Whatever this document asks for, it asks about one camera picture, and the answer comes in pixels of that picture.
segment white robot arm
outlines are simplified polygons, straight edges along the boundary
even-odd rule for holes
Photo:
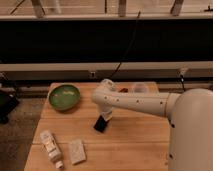
[[[119,93],[105,79],[92,100],[108,118],[112,107],[166,117],[170,121],[169,171],[213,170],[213,92],[204,89],[175,93]]]

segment cable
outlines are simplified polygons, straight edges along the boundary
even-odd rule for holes
[[[13,14],[26,0],[21,0],[15,7],[14,9],[10,12],[10,15]],[[42,12],[45,15],[45,10],[44,8],[41,6]]]
[[[105,4],[104,4],[104,12],[105,12],[105,14],[107,13],[107,6],[108,6],[108,4],[107,4],[107,0],[105,0]]]
[[[186,88],[185,88],[185,85],[184,85],[184,77],[183,77],[183,75],[180,75],[180,82],[181,82],[183,91],[185,92],[185,91],[186,91]]]
[[[118,72],[118,70],[120,69],[120,67],[121,67],[121,65],[123,63],[123,60],[126,58],[126,56],[129,54],[130,50],[132,49],[132,46],[133,46],[133,44],[135,42],[135,36],[136,36],[136,33],[137,33],[137,27],[138,27],[138,21],[140,19],[140,15],[141,15],[141,11],[138,12],[138,16],[137,16],[137,19],[136,19],[136,22],[135,22],[135,28],[134,28],[134,31],[132,33],[132,39],[130,40],[126,51],[124,52],[124,56],[121,58],[118,66],[116,67],[116,69],[109,76],[109,79],[111,79]]]

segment table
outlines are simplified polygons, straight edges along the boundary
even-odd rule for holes
[[[150,91],[158,92],[155,83],[146,83]],[[53,83],[50,90],[60,85]],[[65,171],[167,171],[169,124],[166,119],[124,109],[114,109],[113,118],[104,133],[94,130],[99,116],[90,97],[98,83],[73,83],[81,92],[81,101],[60,114],[46,100],[35,132],[25,171],[54,171],[39,134],[49,129],[54,133],[63,153]],[[131,83],[117,83],[118,89]],[[87,161],[73,166],[68,142],[80,138],[84,142]]]

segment white sponge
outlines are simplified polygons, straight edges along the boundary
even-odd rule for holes
[[[86,154],[84,152],[84,145],[82,140],[76,139],[69,142],[69,152],[71,163],[77,164],[86,160]]]

